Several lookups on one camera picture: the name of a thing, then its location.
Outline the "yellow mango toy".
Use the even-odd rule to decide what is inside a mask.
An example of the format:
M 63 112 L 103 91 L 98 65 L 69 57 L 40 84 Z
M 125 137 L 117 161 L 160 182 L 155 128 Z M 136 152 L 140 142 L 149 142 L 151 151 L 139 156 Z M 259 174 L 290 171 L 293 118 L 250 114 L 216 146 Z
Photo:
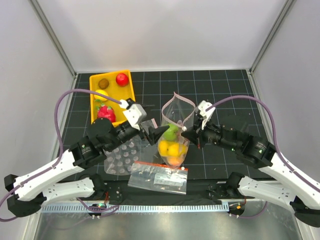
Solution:
M 188 147 L 178 142 L 161 140 L 158 143 L 158 152 L 162 157 L 180 157 L 187 151 Z

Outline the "pink polka dot zip bag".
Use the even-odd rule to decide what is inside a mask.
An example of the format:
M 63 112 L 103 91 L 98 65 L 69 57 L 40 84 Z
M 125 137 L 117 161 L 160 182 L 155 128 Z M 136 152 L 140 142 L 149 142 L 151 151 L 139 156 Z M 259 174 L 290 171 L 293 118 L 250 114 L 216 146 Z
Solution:
M 195 108 L 196 105 L 193 101 L 174 92 L 173 97 L 169 101 L 167 101 L 161 109 L 161 126 L 173 124 L 179 127 L 177 140 L 174 142 L 187 146 L 187 152 L 189 149 L 190 141 L 182 137 L 181 133 L 186 131 L 193 125 Z M 165 140 L 163 135 L 160 137 L 158 144 L 161 140 Z M 186 155 L 187 153 L 180 156 L 180 158 L 183 159 L 183 162 L 185 161 Z M 165 164 L 168 165 L 168 156 L 160 157 L 165 162 Z

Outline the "green lime toy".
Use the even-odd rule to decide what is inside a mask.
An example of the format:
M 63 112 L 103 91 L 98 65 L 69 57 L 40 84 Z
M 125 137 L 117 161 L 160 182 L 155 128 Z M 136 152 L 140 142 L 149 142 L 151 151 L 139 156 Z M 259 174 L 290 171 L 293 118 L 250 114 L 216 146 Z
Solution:
M 168 123 L 168 129 L 163 133 L 163 137 L 166 141 L 174 142 L 178 138 L 179 127 L 175 124 Z

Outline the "orange peach toy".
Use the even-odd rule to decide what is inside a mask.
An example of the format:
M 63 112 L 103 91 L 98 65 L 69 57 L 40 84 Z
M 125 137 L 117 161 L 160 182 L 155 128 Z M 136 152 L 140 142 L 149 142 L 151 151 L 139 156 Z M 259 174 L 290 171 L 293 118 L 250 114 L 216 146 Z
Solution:
M 177 156 L 168 156 L 167 163 L 172 167 L 179 167 L 183 163 L 184 159 Z

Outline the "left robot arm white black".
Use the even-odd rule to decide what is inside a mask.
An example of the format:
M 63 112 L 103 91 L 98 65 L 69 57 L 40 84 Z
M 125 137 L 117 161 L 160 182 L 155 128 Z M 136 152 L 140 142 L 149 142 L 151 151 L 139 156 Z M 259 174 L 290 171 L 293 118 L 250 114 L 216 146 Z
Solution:
M 141 125 L 134 128 L 128 121 L 114 127 L 107 118 L 95 120 L 87 128 L 87 135 L 61 152 L 56 160 L 24 176 L 9 174 L 4 178 L 8 191 L 4 201 L 8 210 L 15 218 L 23 218 L 49 203 L 61 200 L 101 200 L 107 189 L 103 178 L 97 173 L 78 181 L 60 181 L 104 162 L 106 152 L 112 152 L 135 136 L 154 145 L 167 129 L 168 126 L 144 129 Z

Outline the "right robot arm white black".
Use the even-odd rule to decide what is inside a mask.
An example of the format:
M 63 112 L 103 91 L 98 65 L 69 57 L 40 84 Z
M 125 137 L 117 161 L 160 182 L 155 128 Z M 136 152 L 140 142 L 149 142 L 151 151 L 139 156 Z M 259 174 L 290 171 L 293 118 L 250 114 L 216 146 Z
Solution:
M 261 183 L 238 172 L 232 172 L 225 184 L 219 184 L 211 193 L 215 196 L 253 197 L 291 211 L 301 222 L 320 226 L 320 185 L 294 168 L 267 139 L 249 133 L 248 124 L 231 115 L 220 126 L 198 120 L 182 132 L 199 149 L 212 144 L 233 152 L 243 164 L 265 173 L 282 184 L 276 187 Z

